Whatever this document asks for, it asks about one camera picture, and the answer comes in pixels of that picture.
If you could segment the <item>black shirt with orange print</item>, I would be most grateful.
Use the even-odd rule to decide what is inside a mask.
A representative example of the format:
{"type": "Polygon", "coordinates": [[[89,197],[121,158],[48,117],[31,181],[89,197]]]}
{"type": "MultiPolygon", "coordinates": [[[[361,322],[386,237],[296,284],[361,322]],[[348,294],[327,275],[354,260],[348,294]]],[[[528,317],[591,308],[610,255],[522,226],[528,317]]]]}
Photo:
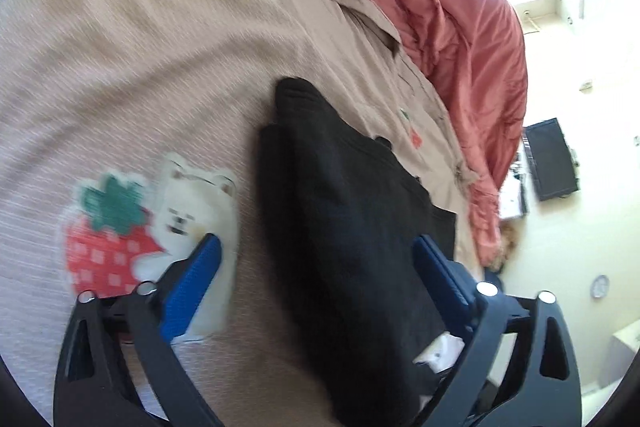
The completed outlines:
{"type": "Polygon", "coordinates": [[[444,331],[412,246],[424,234],[451,257],[457,217],[307,80],[279,80],[274,106],[257,188],[307,362],[342,425],[408,425],[437,383],[416,357],[444,331]]]}

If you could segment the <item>beige strawberry bear bedsheet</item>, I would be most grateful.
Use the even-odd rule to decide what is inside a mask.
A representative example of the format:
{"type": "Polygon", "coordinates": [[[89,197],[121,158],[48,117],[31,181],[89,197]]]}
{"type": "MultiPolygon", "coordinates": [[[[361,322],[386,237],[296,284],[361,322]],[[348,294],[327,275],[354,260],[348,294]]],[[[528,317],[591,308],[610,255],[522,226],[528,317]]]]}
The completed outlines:
{"type": "Polygon", "coordinates": [[[227,425],[333,424],[278,297],[254,193],[257,132],[290,76],[392,142],[459,216],[454,253],[477,271],[449,114],[371,0],[1,0],[1,355],[42,415],[74,303],[61,228],[77,185],[107,171],[152,183],[175,153],[235,174],[242,231],[227,327],[179,345],[179,360],[227,425]]]}

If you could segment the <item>coral red duvet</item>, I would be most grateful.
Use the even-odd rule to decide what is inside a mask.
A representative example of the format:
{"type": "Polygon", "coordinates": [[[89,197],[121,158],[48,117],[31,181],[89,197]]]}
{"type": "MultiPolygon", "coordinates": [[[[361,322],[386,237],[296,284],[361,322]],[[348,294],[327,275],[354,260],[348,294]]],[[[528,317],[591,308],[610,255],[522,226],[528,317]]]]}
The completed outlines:
{"type": "Polygon", "coordinates": [[[508,0],[372,0],[431,81],[474,172],[470,221],[480,263],[501,251],[499,191],[518,149],[528,76],[521,24],[508,0]]]}

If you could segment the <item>round wall clock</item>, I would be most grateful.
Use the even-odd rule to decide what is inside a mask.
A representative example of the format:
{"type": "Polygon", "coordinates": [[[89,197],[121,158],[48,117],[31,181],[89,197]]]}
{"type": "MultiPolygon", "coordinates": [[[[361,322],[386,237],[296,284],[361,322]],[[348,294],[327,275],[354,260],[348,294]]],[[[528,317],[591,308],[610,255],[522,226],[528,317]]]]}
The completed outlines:
{"type": "Polygon", "coordinates": [[[604,275],[598,275],[590,286],[590,296],[593,299],[600,300],[605,298],[608,295],[608,291],[610,290],[610,279],[604,275]]]}

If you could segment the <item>black wall television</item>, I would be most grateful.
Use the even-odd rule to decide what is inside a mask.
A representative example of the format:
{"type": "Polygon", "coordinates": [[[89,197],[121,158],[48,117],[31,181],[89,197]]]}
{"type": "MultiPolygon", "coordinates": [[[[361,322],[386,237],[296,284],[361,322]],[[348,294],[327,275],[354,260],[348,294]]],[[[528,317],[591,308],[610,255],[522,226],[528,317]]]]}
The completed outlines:
{"type": "Polygon", "coordinates": [[[523,145],[539,202],[579,190],[574,159],[556,118],[525,127],[523,145]]]}

